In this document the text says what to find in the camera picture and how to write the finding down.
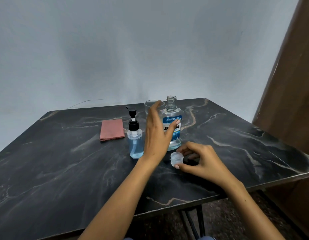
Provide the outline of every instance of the white wall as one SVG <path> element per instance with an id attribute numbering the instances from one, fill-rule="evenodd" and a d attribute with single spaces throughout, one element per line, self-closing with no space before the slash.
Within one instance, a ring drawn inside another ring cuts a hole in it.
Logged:
<path id="1" fill-rule="evenodd" d="M 0 150 L 88 99 L 206 97 L 252 121 L 297 2 L 0 0 Z"/>

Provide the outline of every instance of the wire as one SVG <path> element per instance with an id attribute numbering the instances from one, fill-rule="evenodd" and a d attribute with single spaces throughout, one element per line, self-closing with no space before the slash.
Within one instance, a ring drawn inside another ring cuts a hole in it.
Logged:
<path id="1" fill-rule="evenodd" d="M 98 101 L 98 100 L 104 100 L 104 99 L 90 99 L 90 100 L 87 100 L 87 101 Z"/>

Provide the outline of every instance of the white plastic cap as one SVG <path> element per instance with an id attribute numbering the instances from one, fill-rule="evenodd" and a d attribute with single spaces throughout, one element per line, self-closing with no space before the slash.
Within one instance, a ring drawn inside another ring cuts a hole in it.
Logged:
<path id="1" fill-rule="evenodd" d="M 171 165 L 174 167 L 176 164 L 183 163 L 183 155 L 180 152 L 173 152 L 170 155 Z"/>

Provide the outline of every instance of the forearm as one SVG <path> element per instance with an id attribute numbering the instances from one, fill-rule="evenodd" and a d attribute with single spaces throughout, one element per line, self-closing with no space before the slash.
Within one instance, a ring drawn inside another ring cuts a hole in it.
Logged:
<path id="1" fill-rule="evenodd" d="M 224 187 L 224 190 L 241 215 L 251 239 L 285 239 L 240 181 L 234 178 L 231 184 Z"/>
<path id="2" fill-rule="evenodd" d="M 122 240 L 154 169 L 155 165 L 140 158 L 128 177 L 81 234 L 79 240 Z"/>

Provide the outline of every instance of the left hand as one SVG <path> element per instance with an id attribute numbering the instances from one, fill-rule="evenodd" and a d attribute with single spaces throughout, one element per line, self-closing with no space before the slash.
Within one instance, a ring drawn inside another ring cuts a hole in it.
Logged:
<path id="1" fill-rule="evenodd" d="M 147 126 L 145 130 L 144 154 L 140 158 L 145 161 L 150 161 L 157 166 L 164 155 L 167 153 L 173 132 L 180 120 L 173 121 L 167 131 L 163 130 L 163 123 L 160 119 L 157 108 L 160 101 L 157 101 L 149 109 L 147 117 Z"/>

